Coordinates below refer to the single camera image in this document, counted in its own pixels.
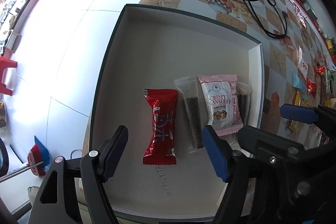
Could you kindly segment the small red candy packet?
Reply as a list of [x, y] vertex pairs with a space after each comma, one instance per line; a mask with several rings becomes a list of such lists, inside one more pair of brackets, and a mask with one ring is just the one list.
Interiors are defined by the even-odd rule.
[[313, 98], [316, 98], [317, 85], [309, 78], [307, 78], [306, 83], [307, 83], [307, 94], [311, 94]]

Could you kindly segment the light blue snack bar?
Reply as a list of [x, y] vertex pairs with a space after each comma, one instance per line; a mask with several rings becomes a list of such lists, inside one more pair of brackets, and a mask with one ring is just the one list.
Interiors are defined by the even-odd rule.
[[293, 86], [302, 91], [302, 92], [305, 92], [306, 90], [306, 86], [305, 84], [302, 82], [302, 80], [299, 78], [298, 74], [297, 73], [294, 73], [293, 74]]

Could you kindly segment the pink crispy cranberry packet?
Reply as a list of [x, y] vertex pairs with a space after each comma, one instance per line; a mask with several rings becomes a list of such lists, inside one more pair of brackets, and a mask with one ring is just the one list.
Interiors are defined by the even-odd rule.
[[209, 122], [218, 136], [230, 135], [243, 127], [240, 116], [237, 75], [213, 75], [198, 77]]

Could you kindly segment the red snack packet white characters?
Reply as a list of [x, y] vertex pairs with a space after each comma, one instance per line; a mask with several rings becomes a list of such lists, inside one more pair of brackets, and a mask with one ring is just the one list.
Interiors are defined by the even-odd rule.
[[145, 89], [143, 94], [151, 107], [153, 135], [142, 162], [144, 165], [175, 165], [174, 134], [178, 91]]

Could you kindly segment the yellow snack packet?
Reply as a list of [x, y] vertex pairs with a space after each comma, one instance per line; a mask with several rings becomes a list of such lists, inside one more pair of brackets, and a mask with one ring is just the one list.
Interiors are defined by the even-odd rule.
[[302, 101], [302, 98], [301, 98], [301, 93], [297, 90], [293, 96], [293, 102], [292, 104], [294, 106], [301, 106], [301, 101]]

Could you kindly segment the red orange candy wrapper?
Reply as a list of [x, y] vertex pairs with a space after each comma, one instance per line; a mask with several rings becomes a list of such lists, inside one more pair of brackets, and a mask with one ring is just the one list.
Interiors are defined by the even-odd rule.
[[316, 69], [316, 72], [321, 76], [324, 75], [326, 71], [326, 68], [324, 65], [319, 65]]

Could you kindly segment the pink cookie packet on table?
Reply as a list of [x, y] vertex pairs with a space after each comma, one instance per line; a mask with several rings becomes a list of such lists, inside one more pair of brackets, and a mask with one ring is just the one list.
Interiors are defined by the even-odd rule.
[[304, 79], [307, 79], [308, 64], [303, 58], [303, 52], [301, 47], [298, 48], [297, 56], [298, 56], [298, 70], [301, 72]]

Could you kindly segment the red plastic stool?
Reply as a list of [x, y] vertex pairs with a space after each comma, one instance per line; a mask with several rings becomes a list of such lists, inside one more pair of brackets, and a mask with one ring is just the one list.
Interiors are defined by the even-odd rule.
[[0, 92], [1, 94], [5, 94], [7, 96], [12, 96], [13, 91], [8, 89], [6, 84], [3, 82], [3, 80], [6, 79], [7, 71], [10, 68], [17, 68], [18, 63], [16, 61], [13, 61], [11, 59], [7, 59], [3, 56], [0, 57]]

